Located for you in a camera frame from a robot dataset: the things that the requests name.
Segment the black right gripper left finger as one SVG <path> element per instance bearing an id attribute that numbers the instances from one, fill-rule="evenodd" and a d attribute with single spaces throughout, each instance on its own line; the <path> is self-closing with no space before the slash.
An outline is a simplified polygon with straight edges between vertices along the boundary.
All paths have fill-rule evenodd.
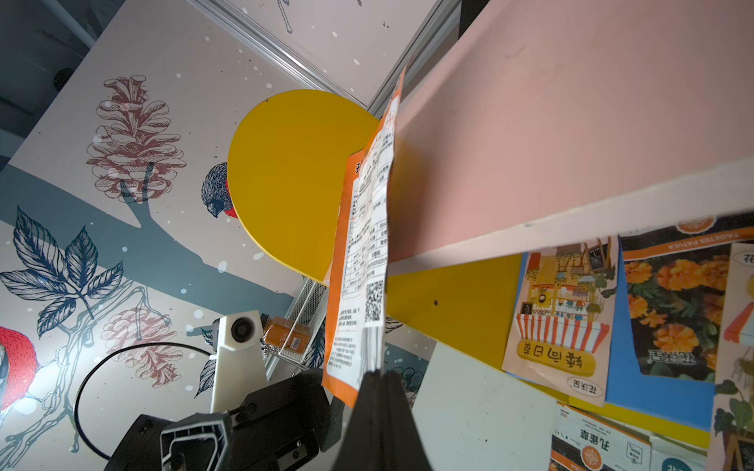
<path id="1" fill-rule="evenodd" d="M 383 386 L 379 372 L 368 372 L 364 375 L 333 470 L 383 469 L 384 447 L 381 417 Z"/>

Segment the purple flower seed bag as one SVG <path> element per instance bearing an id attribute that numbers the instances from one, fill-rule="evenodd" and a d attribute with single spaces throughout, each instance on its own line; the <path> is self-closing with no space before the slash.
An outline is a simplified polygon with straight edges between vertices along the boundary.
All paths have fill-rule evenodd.
<path id="1" fill-rule="evenodd" d="M 651 436 L 651 471 L 705 471 L 707 457 L 704 453 L 669 441 L 660 436 Z"/>

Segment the pink shop seed bag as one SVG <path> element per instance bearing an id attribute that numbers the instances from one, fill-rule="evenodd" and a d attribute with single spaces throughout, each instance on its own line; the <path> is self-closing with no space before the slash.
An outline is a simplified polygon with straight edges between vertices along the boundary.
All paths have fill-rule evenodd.
<path id="1" fill-rule="evenodd" d="M 706 468 L 753 468 L 752 243 L 730 248 Z"/>

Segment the orange back-side seed bag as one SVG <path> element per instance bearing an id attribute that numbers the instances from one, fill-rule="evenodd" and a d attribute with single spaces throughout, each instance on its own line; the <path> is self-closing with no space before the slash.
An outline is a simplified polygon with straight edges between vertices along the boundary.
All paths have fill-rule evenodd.
<path id="1" fill-rule="evenodd" d="M 326 315 L 323 386 L 354 407 L 383 366 L 389 265 L 388 193 L 402 101 L 400 76 L 374 135 L 347 161 Z"/>

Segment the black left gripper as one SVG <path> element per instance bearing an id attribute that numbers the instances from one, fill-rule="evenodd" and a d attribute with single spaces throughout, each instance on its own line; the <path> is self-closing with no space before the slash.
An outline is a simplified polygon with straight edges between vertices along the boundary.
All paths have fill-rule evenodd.
<path id="1" fill-rule="evenodd" d="M 309 369 L 227 413 L 194 414 L 160 434 L 162 470 L 298 470 L 342 439 L 345 404 Z"/>

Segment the marigold seed bag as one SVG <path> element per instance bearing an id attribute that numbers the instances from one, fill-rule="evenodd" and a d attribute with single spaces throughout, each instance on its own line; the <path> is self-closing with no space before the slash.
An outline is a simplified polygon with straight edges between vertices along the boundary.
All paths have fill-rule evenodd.
<path id="1" fill-rule="evenodd" d="M 630 326 L 647 376 L 711 382 L 730 251 L 753 239 L 752 213 L 709 216 L 620 237 Z"/>
<path id="2" fill-rule="evenodd" d="M 651 444 L 579 409 L 559 403 L 551 435 L 548 470 L 643 470 L 651 467 Z"/>

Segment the large shop seed bag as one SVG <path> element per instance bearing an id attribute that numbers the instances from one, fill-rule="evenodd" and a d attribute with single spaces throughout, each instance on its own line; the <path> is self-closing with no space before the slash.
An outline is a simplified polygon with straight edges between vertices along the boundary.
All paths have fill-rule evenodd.
<path id="1" fill-rule="evenodd" d="M 619 258 L 616 235 L 526 254 L 502 369 L 603 406 Z"/>

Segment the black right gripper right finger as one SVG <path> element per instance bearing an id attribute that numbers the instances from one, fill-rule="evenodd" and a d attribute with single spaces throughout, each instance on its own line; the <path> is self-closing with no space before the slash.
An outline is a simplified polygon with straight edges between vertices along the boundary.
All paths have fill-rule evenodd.
<path id="1" fill-rule="evenodd" d="M 382 377 L 382 447 L 386 470 L 431 470 L 412 409 L 396 372 Z"/>

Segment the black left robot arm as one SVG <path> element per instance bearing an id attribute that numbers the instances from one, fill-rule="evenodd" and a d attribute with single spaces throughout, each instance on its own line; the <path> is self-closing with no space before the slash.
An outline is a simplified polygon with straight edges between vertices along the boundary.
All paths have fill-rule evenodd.
<path id="1" fill-rule="evenodd" d="M 248 394 L 236 407 L 180 421 L 135 420 L 107 470 L 298 470 L 341 440 L 345 404 L 320 369 Z"/>

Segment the yellow wooden shelf unit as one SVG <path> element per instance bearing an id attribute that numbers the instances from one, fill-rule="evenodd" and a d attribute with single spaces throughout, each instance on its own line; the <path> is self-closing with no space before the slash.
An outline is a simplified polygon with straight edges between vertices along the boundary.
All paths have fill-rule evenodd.
<path id="1" fill-rule="evenodd" d="M 526 251 L 753 207 L 749 1 L 493 1 L 401 106 L 388 306 L 493 367 Z"/>

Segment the orange spice jar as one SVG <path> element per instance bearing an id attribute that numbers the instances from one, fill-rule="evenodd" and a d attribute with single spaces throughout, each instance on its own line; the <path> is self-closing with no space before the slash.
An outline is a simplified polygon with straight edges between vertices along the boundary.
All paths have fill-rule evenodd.
<path id="1" fill-rule="evenodd" d="M 263 341 L 277 349 L 304 354 L 312 337 L 310 327 L 294 323 L 291 319 L 273 317 L 265 327 Z"/>

